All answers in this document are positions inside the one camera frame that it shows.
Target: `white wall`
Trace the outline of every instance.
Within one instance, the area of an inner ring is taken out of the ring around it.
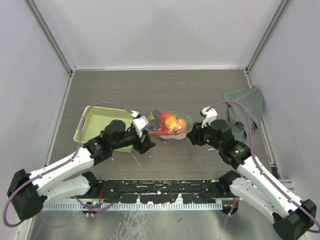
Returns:
[[[121,69],[246,67],[280,0],[35,2],[78,69]]]
[[[320,208],[320,1],[292,0],[253,66],[280,173]],[[319,239],[320,234],[312,235]]]
[[[0,206],[13,174],[41,167],[68,74],[23,0],[0,8]],[[9,208],[10,223],[18,216]],[[0,223],[1,239],[18,228]]]

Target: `gray cloth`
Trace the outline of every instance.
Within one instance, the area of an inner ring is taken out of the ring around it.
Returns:
[[[224,100],[233,100],[244,106],[250,118],[252,132],[260,126],[264,108],[264,98],[256,86],[253,88],[242,88],[235,91],[224,92],[221,95]],[[240,142],[245,142],[249,134],[246,115],[239,106],[232,103],[228,104],[230,107],[225,120],[228,125],[231,126],[234,138]]]

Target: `yellow ball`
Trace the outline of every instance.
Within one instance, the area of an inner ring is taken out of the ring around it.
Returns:
[[[173,116],[170,116],[168,117],[166,120],[165,120],[165,126],[167,129],[171,130],[171,131],[175,131],[176,128],[177,128],[177,119]]]

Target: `plastic bag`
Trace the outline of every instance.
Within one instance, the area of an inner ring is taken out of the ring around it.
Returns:
[[[193,128],[190,116],[181,112],[153,109],[148,117],[146,130],[149,135],[157,135],[162,139],[184,139]]]

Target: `dark gray tabletop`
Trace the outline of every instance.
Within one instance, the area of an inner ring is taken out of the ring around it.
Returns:
[[[181,111],[201,121],[203,107],[222,101],[221,93],[247,86],[242,70],[77,71],[62,115],[50,163],[75,151],[73,141],[86,106],[110,101],[149,114],[152,108]],[[227,105],[216,108],[218,118]],[[188,139],[163,140],[145,154],[114,152],[112,159],[90,169],[98,179],[218,179],[232,168],[210,146],[192,146]],[[254,151],[270,169],[261,133],[253,135]]]

